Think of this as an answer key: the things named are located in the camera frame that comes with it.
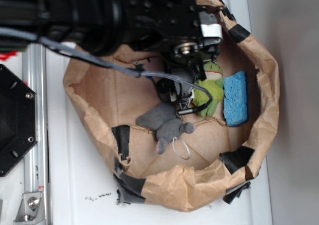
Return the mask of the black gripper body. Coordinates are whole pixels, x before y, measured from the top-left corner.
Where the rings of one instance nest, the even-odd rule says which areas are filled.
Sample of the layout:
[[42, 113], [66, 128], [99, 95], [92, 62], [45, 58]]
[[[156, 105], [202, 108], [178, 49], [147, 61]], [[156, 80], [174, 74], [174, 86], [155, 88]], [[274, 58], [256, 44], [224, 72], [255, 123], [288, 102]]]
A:
[[191, 107], [200, 81], [208, 78], [207, 62], [216, 62], [223, 41], [222, 28], [214, 14], [196, 0], [127, 0], [127, 16], [136, 51], [159, 52], [166, 76], [155, 84], [166, 102], [179, 105], [179, 115], [198, 113], [209, 107], [213, 97], [207, 89], [206, 102]]

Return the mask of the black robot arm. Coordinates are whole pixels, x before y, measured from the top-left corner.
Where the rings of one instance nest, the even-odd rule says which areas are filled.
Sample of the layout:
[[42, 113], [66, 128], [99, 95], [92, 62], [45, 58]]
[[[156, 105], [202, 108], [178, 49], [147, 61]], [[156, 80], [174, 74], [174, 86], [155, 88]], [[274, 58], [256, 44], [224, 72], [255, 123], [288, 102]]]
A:
[[0, 51], [23, 51], [40, 43], [68, 57], [119, 70], [100, 57], [121, 45], [158, 52], [168, 73], [162, 86], [176, 93], [178, 114], [197, 113], [213, 101], [191, 108], [196, 80], [205, 80], [204, 57], [216, 59], [221, 26], [196, 0], [0, 0]]

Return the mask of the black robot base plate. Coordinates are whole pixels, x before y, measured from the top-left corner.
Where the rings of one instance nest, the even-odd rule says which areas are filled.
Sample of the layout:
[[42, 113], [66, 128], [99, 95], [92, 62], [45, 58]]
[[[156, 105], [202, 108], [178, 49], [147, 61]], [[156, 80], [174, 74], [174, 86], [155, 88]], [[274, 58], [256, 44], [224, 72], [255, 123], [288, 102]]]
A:
[[0, 176], [5, 177], [34, 146], [33, 91], [0, 66]]

